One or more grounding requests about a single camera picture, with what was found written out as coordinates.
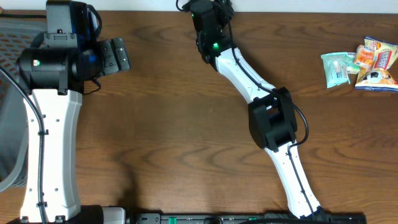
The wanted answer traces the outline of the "mint green wet wipes pack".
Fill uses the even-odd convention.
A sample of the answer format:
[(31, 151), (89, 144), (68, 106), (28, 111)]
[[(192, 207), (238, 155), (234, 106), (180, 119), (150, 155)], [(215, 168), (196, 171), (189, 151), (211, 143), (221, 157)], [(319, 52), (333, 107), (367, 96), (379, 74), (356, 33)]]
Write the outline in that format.
[(346, 52), (334, 52), (321, 55), (325, 71), (326, 87), (350, 83), (347, 71)]

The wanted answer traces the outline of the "cream yellow snack bag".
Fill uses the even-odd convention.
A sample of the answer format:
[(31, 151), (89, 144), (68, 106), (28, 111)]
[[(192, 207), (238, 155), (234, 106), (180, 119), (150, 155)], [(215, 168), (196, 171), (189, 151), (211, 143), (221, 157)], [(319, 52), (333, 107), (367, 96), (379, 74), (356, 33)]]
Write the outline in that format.
[(397, 93), (397, 79), (389, 72), (397, 60), (397, 44), (366, 36), (363, 45), (374, 50), (374, 61), (370, 69), (361, 68), (354, 88)]

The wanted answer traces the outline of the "teal Kleenex tissue pack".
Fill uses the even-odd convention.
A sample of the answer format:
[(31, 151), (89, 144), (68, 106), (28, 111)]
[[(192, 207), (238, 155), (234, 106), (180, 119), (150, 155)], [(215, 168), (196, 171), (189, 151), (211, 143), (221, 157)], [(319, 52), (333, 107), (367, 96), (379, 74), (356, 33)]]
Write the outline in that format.
[(361, 67), (354, 63), (355, 55), (354, 52), (347, 52), (345, 55), (346, 69), (350, 75), (358, 74), (361, 70)]

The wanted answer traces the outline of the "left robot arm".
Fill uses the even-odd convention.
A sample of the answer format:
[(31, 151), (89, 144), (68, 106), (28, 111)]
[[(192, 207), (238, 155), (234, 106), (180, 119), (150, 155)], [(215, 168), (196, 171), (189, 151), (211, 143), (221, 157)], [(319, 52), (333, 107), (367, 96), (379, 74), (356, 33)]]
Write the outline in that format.
[(17, 223), (129, 223), (122, 207), (82, 205), (76, 184), (76, 129), (85, 83), (129, 70), (120, 38), (99, 40), (92, 5), (48, 1), (44, 45), (17, 59), (28, 118), (27, 189)]

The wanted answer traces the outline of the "orange Kleenex tissue pack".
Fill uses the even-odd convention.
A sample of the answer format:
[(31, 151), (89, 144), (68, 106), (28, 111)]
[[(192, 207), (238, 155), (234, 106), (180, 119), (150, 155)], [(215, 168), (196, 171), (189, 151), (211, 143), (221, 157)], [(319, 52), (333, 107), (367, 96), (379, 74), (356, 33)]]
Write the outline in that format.
[(374, 50), (364, 45), (357, 48), (353, 63), (361, 68), (370, 69), (374, 61)]

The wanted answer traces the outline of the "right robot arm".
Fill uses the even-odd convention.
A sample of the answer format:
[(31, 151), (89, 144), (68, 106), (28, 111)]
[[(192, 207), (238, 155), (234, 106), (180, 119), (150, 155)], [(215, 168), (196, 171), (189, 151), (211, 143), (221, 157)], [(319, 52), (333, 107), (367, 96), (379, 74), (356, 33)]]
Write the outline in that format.
[(296, 116), (303, 116), (288, 89), (265, 81), (244, 59), (234, 43), (234, 11), (230, 1), (191, 0), (180, 11), (192, 15), (196, 45), (202, 59), (227, 78), (248, 104), (249, 132), (256, 145), (270, 156), (287, 196), (292, 215), (301, 220), (325, 221), (303, 170), (297, 140)]

